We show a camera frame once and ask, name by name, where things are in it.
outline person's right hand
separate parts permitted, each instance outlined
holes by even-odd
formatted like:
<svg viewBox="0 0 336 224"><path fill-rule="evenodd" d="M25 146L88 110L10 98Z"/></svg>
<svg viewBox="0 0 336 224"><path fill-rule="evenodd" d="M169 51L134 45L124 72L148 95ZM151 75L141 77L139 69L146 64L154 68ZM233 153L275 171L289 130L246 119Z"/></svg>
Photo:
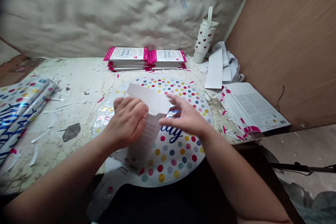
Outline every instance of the person's right hand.
<svg viewBox="0 0 336 224"><path fill-rule="evenodd" d="M170 111L179 110L180 112L173 115L171 118L160 119L160 124L181 129L188 134L198 137L203 136L210 128L212 128L199 112L181 97L172 94L167 94L167 96L171 99L170 103L175 105L170 108Z"/></svg>

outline round foil balloon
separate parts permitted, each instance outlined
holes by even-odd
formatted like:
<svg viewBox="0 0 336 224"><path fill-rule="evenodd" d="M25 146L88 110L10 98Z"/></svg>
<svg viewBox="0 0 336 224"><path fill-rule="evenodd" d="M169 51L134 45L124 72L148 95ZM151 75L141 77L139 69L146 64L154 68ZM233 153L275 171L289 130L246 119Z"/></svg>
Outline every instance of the round foil balloon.
<svg viewBox="0 0 336 224"><path fill-rule="evenodd" d="M210 106L200 91L183 80L167 76L146 76L135 79L113 90L104 99L99 108L97 119L92 128L97 136L114 115L113 102L117 97L124 96L130 83L154 89L161 95L167 93L180 96L189 102L205 121L212 125ZM167 117L178 111L171 111ZM201 141L180 129L162 126L151 146L150 154L142 168L136 173L127 165L127 148L114 152L106 160L106 172L98 187L93 200L88 207L88 216L97 220L108 207L117 190L124 184L140 187L160 187L174 183L191 173L205 157Z"/></svg>

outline fingers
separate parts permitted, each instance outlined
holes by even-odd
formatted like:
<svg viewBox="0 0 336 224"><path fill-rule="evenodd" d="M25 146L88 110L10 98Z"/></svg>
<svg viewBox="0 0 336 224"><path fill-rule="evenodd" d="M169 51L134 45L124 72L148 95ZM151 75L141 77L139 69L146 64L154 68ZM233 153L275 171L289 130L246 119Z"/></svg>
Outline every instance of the fingers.
<svg viewBox="0 0 336 224"><path fill-rule="evenodd" d="M126 97L119 105L119 110L125 108L127 106L128 103L130 103L132 100L134 100L134 97Z"/></svg>
<svg viewBox="0 0 336 224"><path fill-rule="evenodd" d="M148 106L142 101L137 103L130 112L132 115L132 122L137 124L145 112L148 112Z"/></svg>
<svg viewBox="0 0 336 224"><path fill-rule="evenodd" d="M142 134L142 132L145 129L145 126L146 126L147 116L148 116L148 112L145 111L145 113L140 118L137 126L135 127L135 130L134 130L134 132L131 136L132 139L138 139L139 136Z"/></svg>
<svg viewBox="0 0 336 224"><path fill-rule="evenodd" d="M169 97L171 100L170 100L170 103L173 104L173 105L176 105L180 108L184 107L186 104L188 104L185 100L183 100L181 97L179 96L175 96L175 95L172 95L172 94L166 94L167 97Z"/></svg>
<svg viewBox="0 0 336 224"><path fill-rule="evenodd" d="M135 106L140 102L142 101L139 98L134 98L130 103L127 104L125 110L127 112L131 112L135 108Z"/></svg>
<svg viewBox="0 0 336 224"><path fill-rule="evenodd" d="M180 107L174 106L169 109L169 111L175 111L175 110L180 110Z"/></svg>
<svg viewBox="0 0 336 224"><path fill-rule="evenodd" d="M173 115L173 118L177 118L177 117L181 117L181 111Z"/></svg>
<svg viewBox="0 0 336 224"><path fill-rule="evenodd" d="M161 118L159 120L159 123L165 126L172 126L174 128L181 129L181 121L180 119L174 119L174 118Z"/></svg>
<svg viewBox="0 0 336 224"><path fill-rule="evenodd" d="M113 102L114 110L116 110L119 107L119 105L122 103L123 100L124 100L123 97L118 97L117 99L114 100Z"/></svg>

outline person's left hand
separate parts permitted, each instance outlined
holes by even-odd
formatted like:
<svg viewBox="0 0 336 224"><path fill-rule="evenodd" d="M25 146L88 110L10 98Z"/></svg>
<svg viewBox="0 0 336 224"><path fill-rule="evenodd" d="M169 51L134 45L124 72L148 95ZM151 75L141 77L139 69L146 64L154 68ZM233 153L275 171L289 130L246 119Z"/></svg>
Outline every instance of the person's left hand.
<svg viewBox="0 0 336 224"><path fill-rule="evenodd" d="M148 106L139 98L115 99L114 116L99 135L108 151L116 151L136 142L142 134L148 115Z"/></svg>

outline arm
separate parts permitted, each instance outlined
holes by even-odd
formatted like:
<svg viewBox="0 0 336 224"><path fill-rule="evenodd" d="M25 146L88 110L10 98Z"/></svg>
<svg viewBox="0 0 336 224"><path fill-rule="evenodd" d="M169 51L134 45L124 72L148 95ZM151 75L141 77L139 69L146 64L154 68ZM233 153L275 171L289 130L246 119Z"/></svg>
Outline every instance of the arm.
<svg viewBox="0 0 336 224"><path fill-rule="evenodd" d="M115 115L102 133L66 158L4 207L12 223L53 223L91 182L114 151L135 142L142 133L148 107L131 97L114 102Z"/></svg>
<svg viewBox="0 0 336 224"><path fill-rule="evenodd" d="M256 171L212 128L203 117L180 97L167 95L180 110L160 123L182 129L200 138L212 167L239 223L291 223L283 206Z"/></svg>

